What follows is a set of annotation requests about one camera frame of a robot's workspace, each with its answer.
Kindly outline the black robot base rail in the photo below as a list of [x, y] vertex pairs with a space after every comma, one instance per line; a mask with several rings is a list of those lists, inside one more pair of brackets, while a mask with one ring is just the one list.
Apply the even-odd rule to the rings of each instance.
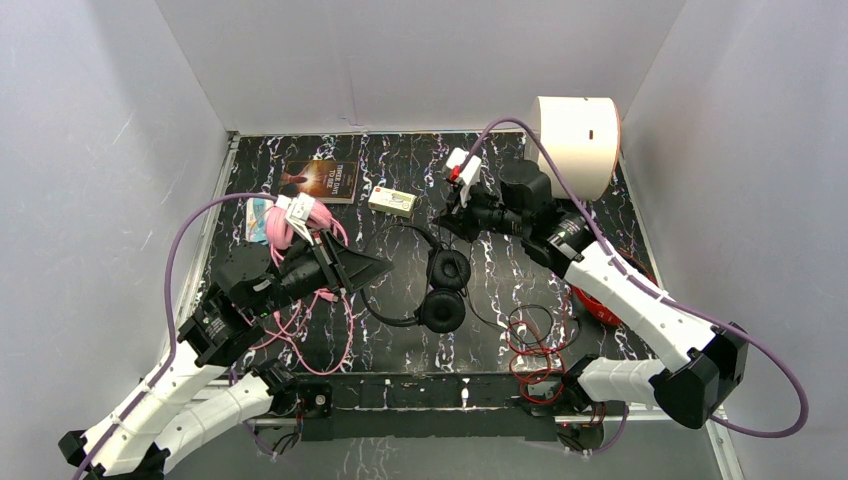
[[583, 447], [613, 432], [624, 407], [571, 409], [560, 397], [535, 404], [519, 393], [516, 378], [478, 374], [300, 375], [283, 402], [287, 414], [268, 413], [250, 421], [267, 438], [304, 427], [307, 442], [349, 438], [519, 437], [556, 442], [575, 431]]

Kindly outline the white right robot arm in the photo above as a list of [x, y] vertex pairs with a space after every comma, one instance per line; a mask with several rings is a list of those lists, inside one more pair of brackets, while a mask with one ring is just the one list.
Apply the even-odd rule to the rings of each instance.
[[565, 405], [587, 414], [601, 402], [636, 402], [701, 428], [741, 382], [746, 342], [669, 306], [667, 295], [595, 238], [573, 202], [553, 197], [550, 178], [536, 163], [507, 163], [500, 193], [492, 195], [479, 183], [480, 159], [466, 161], [461, 149], [455, 154], [443, 168], [451, 192], [436, 224], [468, 242], [483, 231], [519, 238], [533, 261], [599, 301], [656, 356], [585, 356], [562, 377]]

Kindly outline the black on-ear headphones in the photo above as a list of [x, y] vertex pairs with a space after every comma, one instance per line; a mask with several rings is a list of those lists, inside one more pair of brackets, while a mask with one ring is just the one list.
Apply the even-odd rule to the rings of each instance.
[[359, 292], [366, 310], [382, 324], [391, 327], [419, 325], [439, 334], [456, 331], [463, 324], [466, 315], [463, 291], [471, 276], [468, 258], [438, 240], [427, 229], [408, 222], [392, 223], [375, 232], [366, 242], [365, 251], [369, 252], [374, 242], [393, 227], [415, 231], [429, 246], [426, 279], [430, 290], [411, 317], [391, 318], [378, 313], [371, 306], [369, 287], [366, 286]]

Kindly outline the red and black headphones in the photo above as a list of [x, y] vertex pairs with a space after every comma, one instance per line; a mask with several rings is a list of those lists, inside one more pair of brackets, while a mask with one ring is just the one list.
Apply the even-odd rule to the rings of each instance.
[[[658, 285], [658, 282], [653, 272], [645, 265], [638, 261], [632, 263], [632, 258], [627, 258], [627, 262], [638, 273], [647, 278], [650, 283], [654, 284], [655, 286]], [[571, 290], [573, 294], [579, 299], [580, 303], [589, 312], [589, 314], [598, 322], [607, 326], [619, 326], [622, 324], [622, 320], [617, 315], [615, 315], [611, 309], [609, 309], [599, 300], [586, 293], [583, 289], [572, 285]]]

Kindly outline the pink over-ear headphones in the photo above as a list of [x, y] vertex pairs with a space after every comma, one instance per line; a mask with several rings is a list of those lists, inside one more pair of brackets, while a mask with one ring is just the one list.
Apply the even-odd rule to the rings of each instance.
[[329, 231], [341, 236], [344, 245], [349, 243], [346, 230], [321, 201], [304, 193], [295, 197], [277, 197], [265, 226], [266, 236], [273, 248], [287, 250], [295, 236], [312, 242], [312, 233], [317, 231]]

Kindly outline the white cylindrical container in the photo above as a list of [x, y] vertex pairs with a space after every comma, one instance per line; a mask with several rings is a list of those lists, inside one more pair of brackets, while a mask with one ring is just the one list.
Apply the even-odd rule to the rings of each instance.
[[621, 141], [620, 115], [612, 99], [538, 96], [526, 123], [579, 200], [595, 201], [604, 194]]

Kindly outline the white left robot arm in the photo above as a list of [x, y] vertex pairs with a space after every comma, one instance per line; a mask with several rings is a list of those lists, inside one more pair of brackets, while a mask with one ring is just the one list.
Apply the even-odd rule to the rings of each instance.
[[263, 337], [262, 319], [320, 289], [359, 290], [392, 268], [390, 260], [351, 250], [326, 232], [297, 241], [281, 265], [259, 243], [233, 247], [178, 328], [173, 349], [106, 418], [67, 432], [58, 442], [63, 457], [82, 479], [161, 479], [238, 423], [290, 414], [299, 400], [296, 381], [273, 363], [188, 404]]

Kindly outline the dark paperback book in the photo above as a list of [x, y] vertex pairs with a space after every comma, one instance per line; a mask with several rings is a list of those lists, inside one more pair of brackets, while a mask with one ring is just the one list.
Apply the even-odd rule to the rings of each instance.
[[278, 193], [289, 197], [305, 193], [324, 204], [352, 204], [358, 178], [356, 161], [292, 160], [283, 167]]

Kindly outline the small white cardboard box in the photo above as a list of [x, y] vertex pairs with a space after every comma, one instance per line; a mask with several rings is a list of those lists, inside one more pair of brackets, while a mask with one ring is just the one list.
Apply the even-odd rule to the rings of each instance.
[[369, 196], [368, 207], [372, 211], [383, 212], [409, 219], [418, 197], [416, 195], [385, 187], [375, 187]]

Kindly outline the white and blue small device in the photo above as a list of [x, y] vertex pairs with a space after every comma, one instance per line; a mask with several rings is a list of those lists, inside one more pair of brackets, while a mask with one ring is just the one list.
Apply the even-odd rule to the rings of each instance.
[[268, 214], [274, 205], [274, 201], [261, 198], [250, 198], [246, 201], [245, 240], [247, 242], [268, 245], [266, 223]]

